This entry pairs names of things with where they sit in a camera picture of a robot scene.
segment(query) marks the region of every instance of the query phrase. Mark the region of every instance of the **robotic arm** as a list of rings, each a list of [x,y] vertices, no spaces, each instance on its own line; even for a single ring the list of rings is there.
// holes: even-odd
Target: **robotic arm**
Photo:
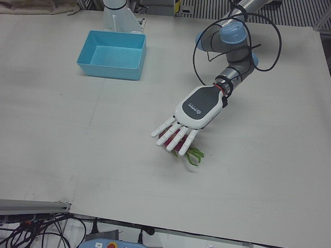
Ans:
[[[171,126],[156,142],[158,146],[180,129],[166,150],[172,151],[184,135],[189,133],[178,153],[184,156],[198,132],[227,105],[227,98],[233,90],[252,73],[254,66],[258,64],[258,58],[251,52],[242,22],[247,21],[247,13],[254,13],[270,2],[272,0],[239,1],[233,5],[223,21],[197,35],[196,48],[225,53],[229,65],[215,77],[213,85],[195,88],[177,105],[174,115],[151,133],[152,137],[156,137]]]

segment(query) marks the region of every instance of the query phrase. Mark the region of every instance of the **white table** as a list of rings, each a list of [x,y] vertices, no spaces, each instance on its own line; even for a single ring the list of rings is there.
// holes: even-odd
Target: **white table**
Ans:
[[[0,15],[0,198],[68,201],[71,211],[286,247],[331,243],[331,80],[319,34],[285,27],[281,59],[254,72],[196,138],[199,168],[150,133],[199,85],[197,32],[211,21],[146,16],[140,81],[76,65],[102,12]],[[249,25],[260,67],[277,49]],[[225,58],[208,63],[211,83]]]

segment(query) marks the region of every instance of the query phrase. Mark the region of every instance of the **blue plastic bin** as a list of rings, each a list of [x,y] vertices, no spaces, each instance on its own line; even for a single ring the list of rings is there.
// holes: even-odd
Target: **blue plastic bin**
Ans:
[[[77,64],[87,75],[139,80],[145,55],[144,34],[90,31]]]

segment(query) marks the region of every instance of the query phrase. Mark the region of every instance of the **blue control panel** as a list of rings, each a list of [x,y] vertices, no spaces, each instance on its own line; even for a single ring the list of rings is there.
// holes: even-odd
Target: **blue control panel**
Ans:
[[[80,244],[79,248],[147,248],[143,244],[111,239],[93,239]]]

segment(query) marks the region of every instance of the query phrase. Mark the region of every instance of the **white robotic hand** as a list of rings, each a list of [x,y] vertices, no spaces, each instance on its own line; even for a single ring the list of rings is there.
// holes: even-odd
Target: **white robotic hand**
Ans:
[[[167,145],[167,151],[172,151],[184,135],[191,130],[178,153],[180,156],[184,156],[199,130],[203,129],[222,110],[222,97],[223,92],[217,85],[195,88],[177,105],[174,115],[151,133],[152,137],[156,137],[172,125],[167,132],[158,139],[156,144],[158,146],[163,145],[180,129]]]

